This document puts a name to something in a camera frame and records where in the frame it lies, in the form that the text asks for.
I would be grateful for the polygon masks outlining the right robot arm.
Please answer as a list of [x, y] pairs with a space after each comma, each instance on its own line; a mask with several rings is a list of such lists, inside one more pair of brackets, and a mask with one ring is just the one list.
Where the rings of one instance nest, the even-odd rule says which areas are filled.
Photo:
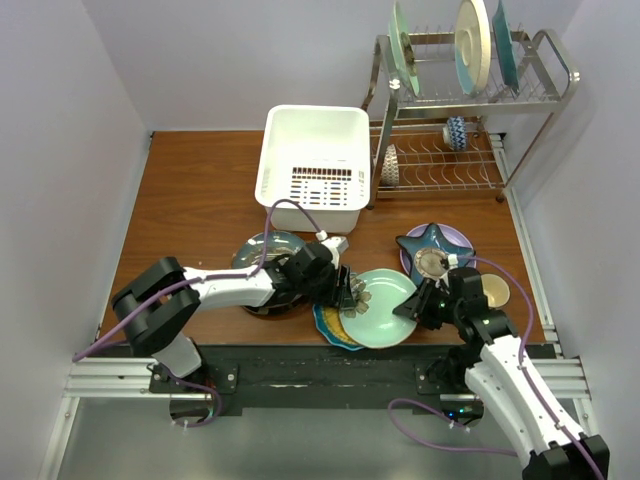
[[454, 326], [462, 339], [427, 368], [426, 378], [459, 393], [472, 392], [509, 439], [525, 479], [605, 479], [610, 451], [560, 405], [530, 360], [508, 316], [492, 308], [480, 273], [449, 270], [426, 278], [394, 314], [435, 330]]

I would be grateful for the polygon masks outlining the woven bamboo plate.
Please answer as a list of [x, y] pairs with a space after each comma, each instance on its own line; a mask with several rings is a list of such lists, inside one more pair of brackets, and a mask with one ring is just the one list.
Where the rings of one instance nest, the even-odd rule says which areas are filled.
[[319, 310], [320, 323], [323, 325], [324, 331], [326, 331], [332, 340], [339, 341], [343, 345], [349, 347], [360, 348], [361, 345], [354, 341], [345, 331], [342, 326], [339, 311], [331, 307], [321, 307]]

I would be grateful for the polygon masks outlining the mint green floral plate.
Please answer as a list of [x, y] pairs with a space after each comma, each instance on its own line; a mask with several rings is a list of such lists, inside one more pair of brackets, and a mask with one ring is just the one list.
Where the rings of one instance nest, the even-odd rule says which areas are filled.
[[404, 273], [387, 268], [369, 270], [351, 277], [356, 307], [341, 309], [339, 318], [345, 333], [369, 349], [385, 349], [408, 339], [417, 327], [414, 320], [393, 310], [416, 292]]

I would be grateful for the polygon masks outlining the blue polka dot plate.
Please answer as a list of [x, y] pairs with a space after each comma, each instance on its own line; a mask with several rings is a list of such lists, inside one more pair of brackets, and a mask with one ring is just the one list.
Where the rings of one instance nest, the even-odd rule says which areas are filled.
[[346, 334], [342, 327], [339, 311], [335, 308], [314, 305], [312, 313], [315, 320], [316, 329], [322, 334], [327, 342], [335, 347], [347, 351], [355, 352], [363, 350], [364, 347], [355, 342]]

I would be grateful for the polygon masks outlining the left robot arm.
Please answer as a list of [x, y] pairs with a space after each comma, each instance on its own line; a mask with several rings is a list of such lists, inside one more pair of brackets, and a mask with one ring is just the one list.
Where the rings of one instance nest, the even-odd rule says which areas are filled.
[[187, 268], [165, 257], [118, 292], [111, 307], [133, 355], [154, 358], [183, 391], [196, 392], [206, 383], [207, 368], [183, 333], [196, 312], [234, 306], [271, 311], [303, 301], [353, 308], [351, 270], [340, 262], [347, 248], [345, 237], [331, 236], [234, 270]]

